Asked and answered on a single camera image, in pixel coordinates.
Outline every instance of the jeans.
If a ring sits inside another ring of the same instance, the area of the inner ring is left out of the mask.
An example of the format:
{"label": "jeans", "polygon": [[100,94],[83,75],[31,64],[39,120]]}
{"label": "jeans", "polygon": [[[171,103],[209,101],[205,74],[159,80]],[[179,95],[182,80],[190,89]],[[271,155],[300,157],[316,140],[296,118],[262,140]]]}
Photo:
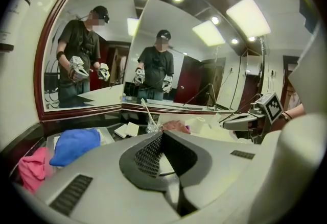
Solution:
{"label": "jeans", "polygon": [[137,103],[141,103],[141,99],[145,101],[147,99],[154,99],[157,101],[162,101],[164,98],[164,93],[155,89],[139,89],[137,94]]}
{"label": "jeans", "polygon": [[81,104],[74,99],[75,96],[90,91],[90,82],[87,80],[77,83],[59,83],[58,97],[60,108],[79,107]]}

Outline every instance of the black cap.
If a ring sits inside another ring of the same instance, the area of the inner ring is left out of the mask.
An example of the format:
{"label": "black cap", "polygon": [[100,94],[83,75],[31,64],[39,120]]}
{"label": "black cap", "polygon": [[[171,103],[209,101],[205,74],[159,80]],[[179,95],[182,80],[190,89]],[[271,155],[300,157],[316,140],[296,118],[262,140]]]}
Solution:
{"label": "black cap", "polygon": [[107,8],[104,6],[97,6],[93,9],[93,11],[98,14],[99,19],[104,20],[106,23],[109,22],[109,14]]}
{"label": "black cap", "polygon": [[166,39],[167,41],[169,41],[170,39],[172,39],[172,36],[170,34],[169,31],[167,30],[160,30],[157,34],[157,38],[163,38]]}

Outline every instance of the black t-shirt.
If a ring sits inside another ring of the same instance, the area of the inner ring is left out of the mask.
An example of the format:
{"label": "black t-shirt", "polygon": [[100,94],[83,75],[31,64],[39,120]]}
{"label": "black t-shirt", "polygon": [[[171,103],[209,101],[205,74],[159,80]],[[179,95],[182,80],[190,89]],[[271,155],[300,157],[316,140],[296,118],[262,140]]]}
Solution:
{"label": "black t-shirt", "polygon": [[[89,74],[91,62],[96,62],[100,58],[100,44],[97,33],[88,31],[83,21],[71,20],[65,26],[58,43],[60,41],[67,43],[64,51],[67,59],[70,61],[72,56],[79,56],[84,62],[84,70]],[[66,69],[61,65],[59,65],[59,68],[60,81],[62,83],[71,83]]]}
{"label": "black t-shirt", "polygon": [[138,62],[144,63],[145,81],[143,86],[162,90],[166,75],[174,74],[174,57],[168,52],[159,52],[155,46],[143,50]]}

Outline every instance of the tripod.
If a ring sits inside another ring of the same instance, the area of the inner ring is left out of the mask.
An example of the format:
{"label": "tripod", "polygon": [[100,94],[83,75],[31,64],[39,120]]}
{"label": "tripod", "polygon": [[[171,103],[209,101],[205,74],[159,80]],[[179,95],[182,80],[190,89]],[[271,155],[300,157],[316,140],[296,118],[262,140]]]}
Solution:
{"label": "tripod", "polygon": [[216,106],[216,95],[215,95],[215,90],[214,90],[214,86],[212,83],[208,83],[201,91],[199,91],[195,96],[193,96],[191,99],[189,99],[186,103],[183,104],[183,106],[185,104],[188,104],[190,101],[192,101],[194,98],[196,98],[200,93],[202,93],[205,89],[207,89],[208,87],[211,87],[211,90],[213,91],[213,95],[214,98],[212,97],[212,95],[210,93],[207,92],[207,94],[209,94],[209,97],[213,100],[214,104],[215,104],[215,111],[217,110],[217,106]]}
{"label": "tripod", "polygon": [[[219,46],[217,46],[217,48],[216,48],[216,53],[215,53],[215,61],[214,61],[214,64],[215,64],[215,69],[214,69],[214,71],[213,71],[213,79],[214,79],[214,76],[215,76],[215,73],[216,73],[216,69],[217,69],[217,60],[218,60],[218,50],[219,50]],[[183,104],[183,106],[185,105],[185,104],[188,104],[190,101],[192,101],[195,97],[197,97],[200,93],[202,93],[205,89],[207,89],[207,88],[211,88],[211,90],[212,90],[212,93],[213,93],[213,96],[209,93],[209,92],[207,92],[207,95],[209,95],[209,97],[211,98],[211,100],[213,101],[213,104],[214,104],[214,106],[215,106],[215,111],[217,110],[217,105],[216,105],[216,101],[217,101],[217,99],[216,99],[216,95],[215,95],[215,89],[214,89],[214,86],[213,86],[213,84],[212,83],[208,83],[206,86],[204,86],[203,88],[202,88],[202,90],[200,90],[195,96],[193,96],[190,100],[188,100],[186,103],[184,103]]]}

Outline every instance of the pink towel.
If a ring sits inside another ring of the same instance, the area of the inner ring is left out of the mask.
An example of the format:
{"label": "pink towel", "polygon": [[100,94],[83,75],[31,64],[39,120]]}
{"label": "pink towel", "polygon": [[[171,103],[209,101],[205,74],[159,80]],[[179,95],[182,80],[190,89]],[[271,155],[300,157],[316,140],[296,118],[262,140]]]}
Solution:
{"label": "pink towel", "polygon": [[32,156],[22,157],[18,163],[24,188],[33,194],[44,181],[45,150],[45,147],[38,148]]}

